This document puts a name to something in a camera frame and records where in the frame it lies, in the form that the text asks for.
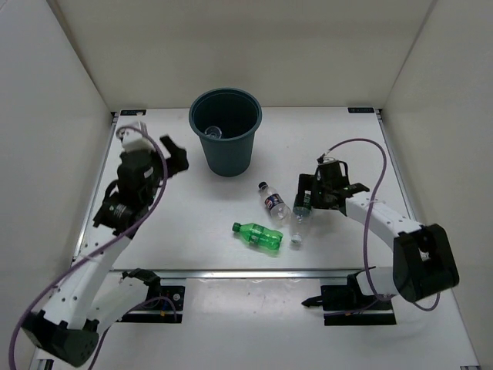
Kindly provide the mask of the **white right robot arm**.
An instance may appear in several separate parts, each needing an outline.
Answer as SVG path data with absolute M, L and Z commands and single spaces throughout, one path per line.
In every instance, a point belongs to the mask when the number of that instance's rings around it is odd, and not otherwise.
M 391 250 L 391 267 L 364 267 L 349 274 L 338 287 L 339 298 L 355 308 L 395 296 L 416 304 L 458 286 L 460 278 L 446 230 L 409 219 L 377 200 L 373 190 L 351 183 L 344 161 L 320 162 L 315 173 L 298 178 L 295 206 L 310 210 L 335 210 L 363 226 L 363 251 L 368 234 L 374 234 Z

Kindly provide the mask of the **clear bottle blue label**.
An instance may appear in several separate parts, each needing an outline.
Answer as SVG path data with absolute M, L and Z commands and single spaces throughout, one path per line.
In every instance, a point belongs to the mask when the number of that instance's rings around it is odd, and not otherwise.
M 204 130 L 204 134 L 213 139 L 221 139 L 223 136 L 222 130 L 218 126 L 209 126 Z

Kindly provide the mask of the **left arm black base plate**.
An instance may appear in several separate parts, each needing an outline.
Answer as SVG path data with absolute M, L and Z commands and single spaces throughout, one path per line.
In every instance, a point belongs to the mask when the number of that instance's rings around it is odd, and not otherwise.
M 149 291 L 138 308 L 125 314 L 119 321 L 140 324 L 180 324 L 186 293 L 184 285 L 161 285 Z

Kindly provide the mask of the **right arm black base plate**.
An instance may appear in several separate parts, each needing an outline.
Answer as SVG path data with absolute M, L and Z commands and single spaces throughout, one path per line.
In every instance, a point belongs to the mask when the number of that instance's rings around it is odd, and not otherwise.
M 325 326 L 396 325 L 390 301 L 357 294 L 347 285 L 322 285 L 321 303 Z

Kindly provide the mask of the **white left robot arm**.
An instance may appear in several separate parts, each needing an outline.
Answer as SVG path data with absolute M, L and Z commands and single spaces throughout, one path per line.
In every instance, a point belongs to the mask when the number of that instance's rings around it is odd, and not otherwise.
M 186 150 L 169 136 L 159 139 L 169 152 L 165 157 L 141 131 L 132 136 L 125 126 L 118 134 L 122 152 L 117 178 L 107 186 L 93 218 L 93 226 L 109 228 L 112 239 L 82 248 L 73 265 L 26 308 L 13 332 L 23 331 L 36 348 L 75 368 L 93 364 L 109 327 L 127 312 L 160 303 L 158 276 L 142 268 L 124 273 L 110 293 L 96 295 L 117 257 L 161 201 L 167 180 L 189 167 Z

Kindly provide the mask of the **clear bottle dark green label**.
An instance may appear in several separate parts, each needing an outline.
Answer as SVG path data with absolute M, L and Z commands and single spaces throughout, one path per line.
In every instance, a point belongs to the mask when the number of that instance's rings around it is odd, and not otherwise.
M 295 197 L 290 217 L 290 241 L 292 244 L 300 246 L 306 239 L 310 228 L 311 211 L 311 191 L 302 190 Z

